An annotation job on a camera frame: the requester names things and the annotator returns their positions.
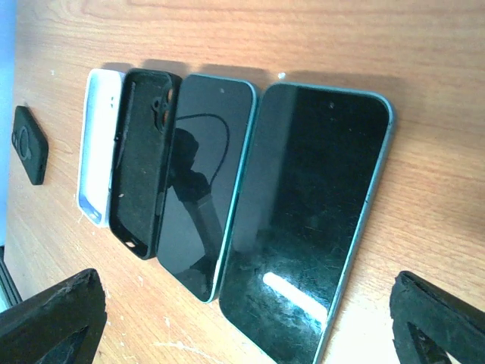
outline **black rubber object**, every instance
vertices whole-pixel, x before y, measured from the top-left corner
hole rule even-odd
[[[86,269],[0,314],[0,362],[90,364],[105,323],[105,292]]]
[[[390,311],[401,364],[485,362],[485,313],[417,275],[399,273]]]
[[[25,106],[15,108],[12,145],[34,186],[44,182],[49,144],[36,119]]]
[[[168,72],[132,69],[120,99],[109,226],[141,259],[155,256],[181,79]]]

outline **smartphone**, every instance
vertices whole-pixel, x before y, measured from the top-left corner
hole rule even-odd
[[[382,96],[277,83],[261,99],[222,313],[278,363],[316,363],[394,129]]]
[[[43,184],[49,144],[44,133],[26,106],[15,108],[12,146],[34,186]]]
[[[217,294],[256,100],[244,80],[180,86],[157,257],[202,302]]]

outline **wooden surface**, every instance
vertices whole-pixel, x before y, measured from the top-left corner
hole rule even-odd
[[[129,65],[371,89],[399,126],[325,354],[395,363],[403,269],[485,309],[485,5],[478,0],[19,1],[14,101],[50,147],[45,184],[11,153],[5,260],[25,299],[86,267],[107,293],[95,362],[264,363],[218,308],[138,260],[74,202],[86,77]]]

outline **small black case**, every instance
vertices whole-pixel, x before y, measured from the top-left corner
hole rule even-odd
[[[12,145],[22,161],[30,182],[33,185],[42,184],[49,145],[29,108],[25,106],[15,108]]]
[[[158,244],[180,82],[168,72],[134,68],[121,90],[109,227],[141,259],[155,256]]]

